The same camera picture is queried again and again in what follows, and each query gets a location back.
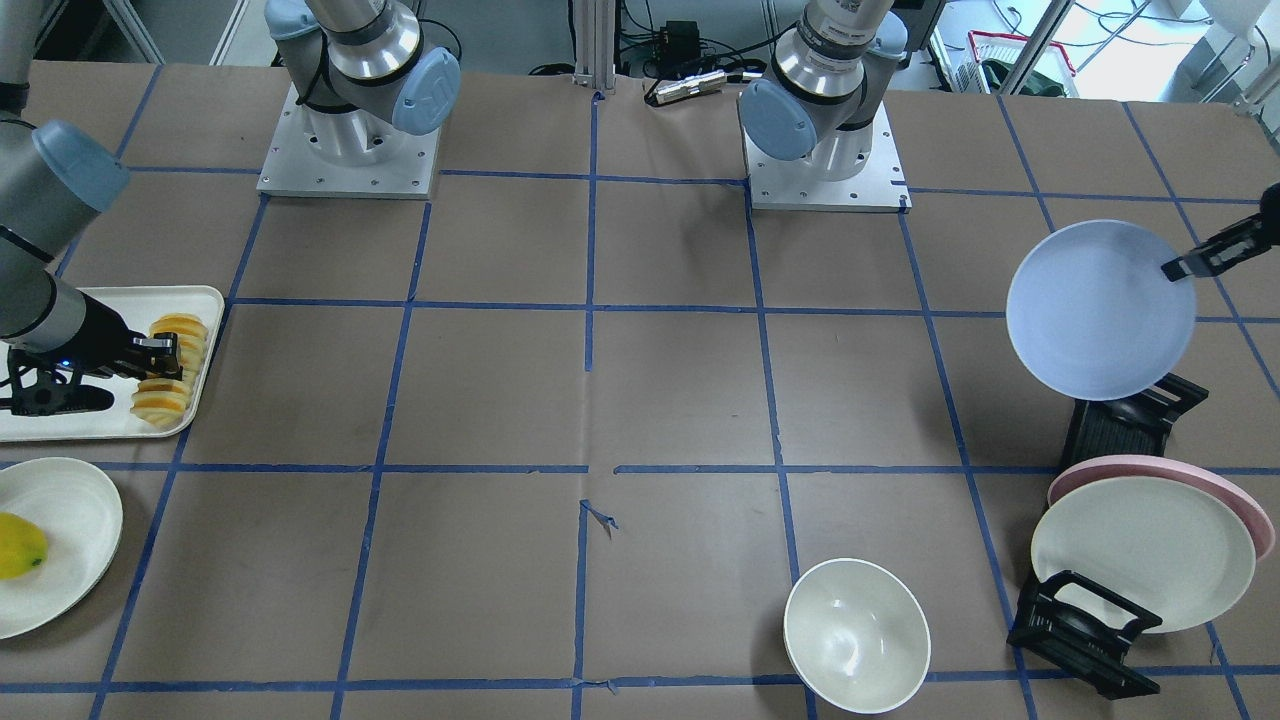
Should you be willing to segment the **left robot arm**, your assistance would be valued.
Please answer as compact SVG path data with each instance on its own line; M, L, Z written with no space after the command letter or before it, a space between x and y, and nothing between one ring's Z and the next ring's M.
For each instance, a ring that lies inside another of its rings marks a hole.
M1069 97L897 92L899 19L884 1L812 1L778 38L764 76L739 99L754 211L813 211L817 229L879 228L891 217L925 241L982 261L1029 249L1096 210L1157 217L1204 209L1277 243L1277 179L1233 179L1239 145L1224 109L1161 110Z

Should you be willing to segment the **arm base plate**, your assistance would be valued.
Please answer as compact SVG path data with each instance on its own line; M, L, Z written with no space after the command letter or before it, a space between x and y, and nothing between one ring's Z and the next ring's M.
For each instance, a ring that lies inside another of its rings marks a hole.
M428 201L442 131L407 135L355 110L320 113L288 90L256 188L273 197Z
M870 126L836 131L804 158L785 161L742 138L756 210L906 213L913 208L886 105Z

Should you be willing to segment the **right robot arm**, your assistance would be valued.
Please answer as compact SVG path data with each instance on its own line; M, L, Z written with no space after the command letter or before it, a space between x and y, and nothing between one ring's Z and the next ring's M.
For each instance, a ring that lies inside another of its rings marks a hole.
M160 316L146 332L52 272L52 264L129 181L101 143L64 120L22 115L45 1L3 4L3 342L15 416L101 413L114 393L91 378L131 378L132 413L178 423L209 355L195 315ZM401 1L269 1L265 23L291 73L296 106L325 159L374 158L387 135L439 129L460 95L460 59L425 35Z

